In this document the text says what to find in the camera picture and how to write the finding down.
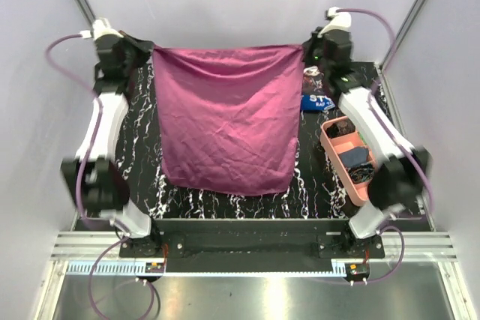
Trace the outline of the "magenta cloth napkin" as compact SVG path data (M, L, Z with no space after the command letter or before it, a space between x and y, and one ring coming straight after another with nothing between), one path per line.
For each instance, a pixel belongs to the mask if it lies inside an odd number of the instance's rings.
M293 178L304 64L299 45L156 47L162 171L177 187L282 193Z

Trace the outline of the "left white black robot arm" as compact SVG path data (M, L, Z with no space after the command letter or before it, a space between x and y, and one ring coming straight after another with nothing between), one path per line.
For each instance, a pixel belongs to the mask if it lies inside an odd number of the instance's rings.
M123 31L92 32L98 62L94 66L93 111L84 140L61 173L81 219L92 228L101 221L136 239L136 248L156 256L162 239L152 219L131 201L127 181L115 165L116 145L134 92L132 75L149 59L153 45Z

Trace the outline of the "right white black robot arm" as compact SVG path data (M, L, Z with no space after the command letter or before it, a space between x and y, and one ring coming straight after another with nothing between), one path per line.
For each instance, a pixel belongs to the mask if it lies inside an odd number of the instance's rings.
M318 68L326 95L351 120L376 162L367 185L368 199L349 220L349 234L340 240L343 253L354 258L367 249L366 238L378 233L391 215L414 205L427 189L430 155L399 134L373 91L353 70L349 31L337 26L318 27L302 46L305 64Z

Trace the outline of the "blue printed cloth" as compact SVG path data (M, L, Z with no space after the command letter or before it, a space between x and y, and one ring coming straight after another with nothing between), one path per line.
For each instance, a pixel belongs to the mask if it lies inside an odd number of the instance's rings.
M323 88L323 73L318 67L306 67L303 71L301 111L324 112L335 108Z

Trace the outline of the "dark brown object in tray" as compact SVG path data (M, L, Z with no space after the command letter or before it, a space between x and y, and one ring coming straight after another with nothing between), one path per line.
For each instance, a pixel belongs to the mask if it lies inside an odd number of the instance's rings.
M356 131L356 126L348 118L333 123L330 127L328 127L325 130L327 136L331 139L334 139L340 136L345 136L350 133L354 133L355 131Z

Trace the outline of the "pink compartment tray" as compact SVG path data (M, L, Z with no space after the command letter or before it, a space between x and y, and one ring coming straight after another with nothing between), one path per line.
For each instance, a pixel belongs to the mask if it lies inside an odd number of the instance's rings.
M361 207L368 201L368 184L373 176L363 176L365 179L363 182L353 181L349 175L349 169L345 167L340 158L340 154L351 151L354 148L366 148L369 153L368 156L366 156L366 161L364 163L371 165L373 170L375 170L377 167L377 162L373 156L372 150L370 150L370 148L364 143L363 138L360 136L357 130L354 130L346 135L337 136L335 138L331 138L327 134L327 129L331 128L333 125L336 125L336 123L348 120L348 117L343 116L324 122L320 126L321 133L319 136L319 141L325 151L326 156L330 160L332 167L336 171L343 187L345 188L345 191L348 194L351 202L355 206Z

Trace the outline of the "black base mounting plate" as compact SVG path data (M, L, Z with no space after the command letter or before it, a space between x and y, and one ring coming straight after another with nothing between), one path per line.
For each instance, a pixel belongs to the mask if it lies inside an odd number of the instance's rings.
M332 271L332 261L383 260L378 235L356 240L346 220L157 220L156 242L128 241L122 258L166 255L170 273L313 273Z

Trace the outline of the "right aluminium frame post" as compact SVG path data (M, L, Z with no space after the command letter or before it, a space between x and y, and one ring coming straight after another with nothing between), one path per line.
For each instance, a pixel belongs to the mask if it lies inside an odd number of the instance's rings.
M389 68L389 65L393 61L394 56L397 51L400 49L402 43L407 38L411 28L415 24L415 21L419 17L423 8L425 7L428 0L414 0L412 3L406 17L404 18L397 34L394 39L394 43L389 47L388 52L383 58L382 62L379 64L379 69L384 73Z

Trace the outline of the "front aluminium rail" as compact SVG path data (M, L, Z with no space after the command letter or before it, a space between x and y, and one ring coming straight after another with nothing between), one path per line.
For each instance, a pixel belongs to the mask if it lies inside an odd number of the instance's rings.
M403 239L396 232L382 235L383 254L370 251L370 262L393 262L403 254L405 262L456 262L457 255L451 238L445 232L404 232ZM52 256L72 259L92 259L108 246L116 243L113 232L60 232Z

